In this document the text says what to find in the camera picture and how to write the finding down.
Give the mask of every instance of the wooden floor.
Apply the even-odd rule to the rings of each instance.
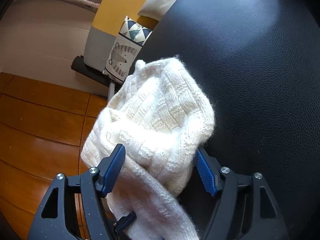
[[[96,95],[0,73],[0,210],[22,239],[54,176],[87,169],[79,153],[106,104]],[[89,239],[79,203],[77,195],[80,232]]]

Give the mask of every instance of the blue gripper pad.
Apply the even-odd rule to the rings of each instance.
[[[103,158],[99,163],[100,175],[98,183],[102,186],[99,191],[103,197],[112,191],[124,160],[125,147],[122,144],[117,144],[111,155]]]
[[[209,158],[210,157],[204,149],[203,151],[200,151],[199,149],[196,150],[195,164],[204,188],[206,192],[209,192],[212,196],[215,196],[218,191],[216,188],[216,181],[218,178],[215,178],[215,175],[213,174],[212,169],[207,162],[210,161]]]

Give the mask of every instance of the tiger face print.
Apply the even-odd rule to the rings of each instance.
[[[109,64],[120,76],[124,77],[129,71],[137,52],[136,49],[126,45],[120,45],[117,42],[111,51]]]

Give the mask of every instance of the ridged blue pad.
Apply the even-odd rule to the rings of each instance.
[[[101,193],[103,195],[107,195],[108,193],[110,193],[116,183],[116,180],[125,160],[125,147],[121,145],[117,152],[114,152],[113,150],[109,158],[112,157],[113,160],[111,161],[109,168],[107,169],[107,172],[103,177],[103,187],[101,190]]]
[[[215,196],[217,193],[217,188],[215,187],[214,174],[212,173],[200,150],[196,150],[195,164],[206,192],[209,192],[212,196]]]

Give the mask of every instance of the white knitted sweater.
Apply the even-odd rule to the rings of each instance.
[[[189,180],[198,145],[213,127],[209,100],[178,59],[137,61],[81,152],[91,167],[117,143],[125,146],[124,166],[107,201],[117,219],[136,212],[127,230],[132,240],[199,239],[175,197]]]

